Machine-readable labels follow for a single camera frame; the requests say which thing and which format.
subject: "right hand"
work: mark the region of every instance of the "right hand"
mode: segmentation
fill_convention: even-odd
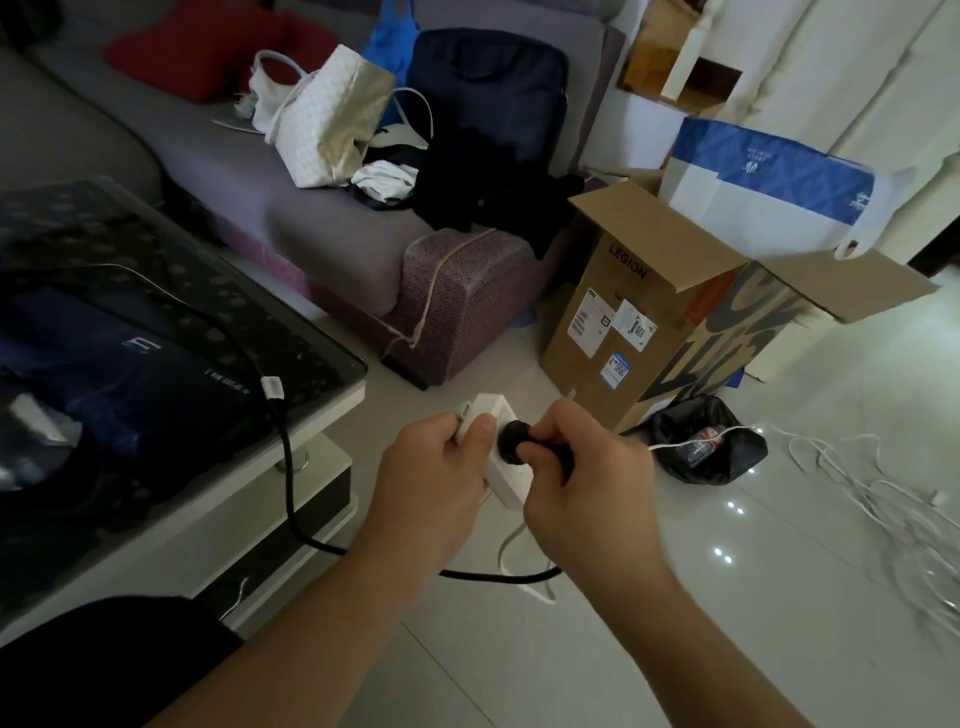
[[[555,401],[530,434],[568,443],[576,460],[564,485],[553,452],[530,442],[516,449],[534,471],[523,517],[543,553],[585,592],[624,578],[646,585],[669,576],[650,450],[608,432],[571,400]]]

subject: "floor tile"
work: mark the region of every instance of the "floor tile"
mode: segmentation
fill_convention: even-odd
[[[353,457],[360,497],[340,544],[362,522],[379,455],[401,426],[485,391],[505,394],[521,418],[534,421],[558,396],[538,366],[549,324],[508,331],[452,381],[422,393],[340,324],[276,290],[371,364],[367,400],[327,432]],[[955,494],[948,504],[955,508],[958,354],[960,285],[952,285],[841,328],[776,381],[748,379],[724,397],[744,422],[826,440],[875,432],[895,479]],[[770,455],[731,486],[689,486],[659,473],[663,535],[678,575],[819,728],[892,728],[918,717],[951,724],[960,715],[960,640],[925,629],[896,596],[887,540],[843,491],[825,475],[802,473],[785,438],[764,434]],[[879,473],[870,455],[863,443],[844,449],[852,468],[873,479]],[[495,570],[500,543],[519,523],[517,512],[489,498],[455,568]],[[508,557],[515,572],[542,570],[544,561],[529,535]],[[303,578],[323,564],[314,559]],[[551,607],[512,587],[433,580],[405,621],[411,634],[397,638],[351,709],[349,719],[360,722],[345,724],[472,726],[486,715],[498,728],[665,726],[642,676],[589,604],[565,576],[553,586],[558,604]],[[413,647],[418,641],[425,652]],[[438,672],[482,713],[438,688]],[[421,696],[440,707],[427,707]]]
[[[341,728],[490,728],[426,650],[401,628],[353,699]]]
[[[746,494],[660,480],[664,540],[694,597],[821,728],[867,725],[870,582]],[[487,501],[458,568],[494,568],[516,522]],[[514,554],[516,571],[542,568],[529,550]],[[555,588],[549,607],[515,588],[438,579],[407,623],[499,728],[666,725],[589,604],[565,577]]]
[[[828,441],[875,433],[889,476],[874,467],[871,441],[840,446],[850,471],[866,482],[887,477],[924,493],[942,490],[950,496],[945,511],[960,519],[960,281],[943,282],[933,296],[839,328],[776,381],[746,379],[724,399],[744,422]],[[788,438],[764,434],[770,456],[737,486],[895,594],[894,551],[882,530],[824,473],[802,473],[786,454]],[[812,467],[815,452],[804,450]]]
[[[956,725],[960,718],[960,640],[874,585],[872,726]]]

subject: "black plug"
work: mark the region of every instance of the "black plug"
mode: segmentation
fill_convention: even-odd
[[[566,443],[544,443],[530,436],[530,426],[520,420],[506,423],[496,439],[496,447],[503,462],[508,465],[523,465],[523,461],[516,455],[516,446],[520,443],[537,443],[549,449],[560,460],[560,467],[564,469],[564,480],[573,475],[576,463],[573,459],[573,450]]]

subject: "black garbage bag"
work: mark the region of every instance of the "black garbage bag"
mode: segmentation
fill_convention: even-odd
[[[711,395],[677,402],[646,424],[651,444],[681,443],[697,437],[705,427],[726,429],[742,423],[722,400]],[[678,448],[659,448],[654,455],[663,468],[686,483],[726,485],[767,456],[767,441],[751,429],[735,429],[719,438],[716,449],[691,466]]]

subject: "blue and white bag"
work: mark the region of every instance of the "blue and white bag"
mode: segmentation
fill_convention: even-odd
[[[875,245],[914,174],[878,175],[791,139],[689,118],[659,197],[748,257],[836,249],[842,259]]]

